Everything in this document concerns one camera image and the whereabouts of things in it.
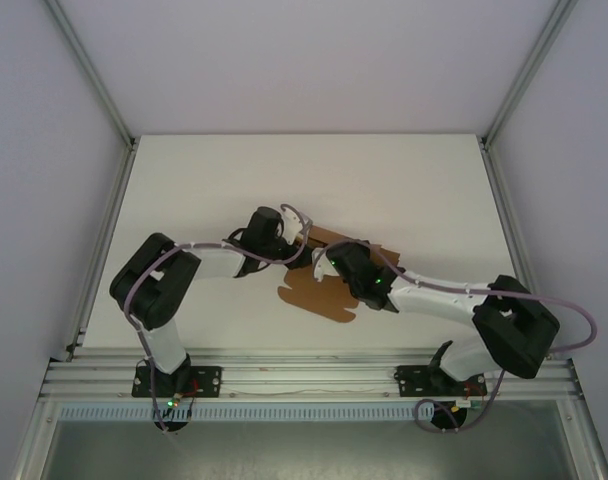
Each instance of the glass panel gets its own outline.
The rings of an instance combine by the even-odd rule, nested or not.
[[[43,479],[571,479],[554,402],[497,402],[476,428],[409,422],[59,422]]]

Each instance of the white panel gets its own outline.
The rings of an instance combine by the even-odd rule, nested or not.
[[[121,151],[40,2],[0,2],[0,479],[64,347]]]
[[[485,133],[554,0],[63,0],[134,134]]]
[[[579,2],[498,145],[540,289],[597,318],[574,354],[608,457],[608,1]],[[561,339],[587,334],[563,314]]]
[[[217,241],[282,201],[320,226],[382,242],[418,273],[474,282],[512,272],[473,135],[143,137],[84,346],[138,346],[108,287],[152,232]],[[184,346],[368,351],[473,333],[364,305],[353,322],[334,323],[279,299],[285,272],[193,282],[176,315]]]

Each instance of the white table surface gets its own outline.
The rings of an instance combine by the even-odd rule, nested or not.
[[[139,346],[108,288],[149,234],[218,241],[256,207],[282,202],[322,227],[400,252],[400,265],[422,275],[490,282],[513,274],[473,135],[144,136],[84,347]],[[353,322],[334,323],[282,302],[284,273],[273,266],[194,282],[176,317],[184,345],[368,352],[472,334],[448,320],[364,305]]]

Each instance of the white wall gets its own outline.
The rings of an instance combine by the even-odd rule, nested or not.
[[[0,2],[0,479],[64,346],[121,152],[41,2]]]
[[[485,133],[554,0],[62,0],[133,134]]]
[[[579,2],[497,151],[541,290],[599,322],[574,357],[608,457],[608,0]],[[564,316],[564,341],[586,332]]]

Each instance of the cardboard piece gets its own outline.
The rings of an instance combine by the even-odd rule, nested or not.
[[[307,245],[313,248],[324,247],[348,237],[325,228],[313,226],[309,233]],[[400,254],[377,247],[394,265],[397,265]],[[378,265],[382,260],[371,252],[371,259]],[[278,287],[278,296],[294,307],[303,308],[311,313],[321,315],[339,323],[348,323],[355,319],[353,309],[359,301],[351,296],[351,292],[340,277],[325,276],[321,282],[313,278],[313,267],[287,270],[284,275],[286,287]]]

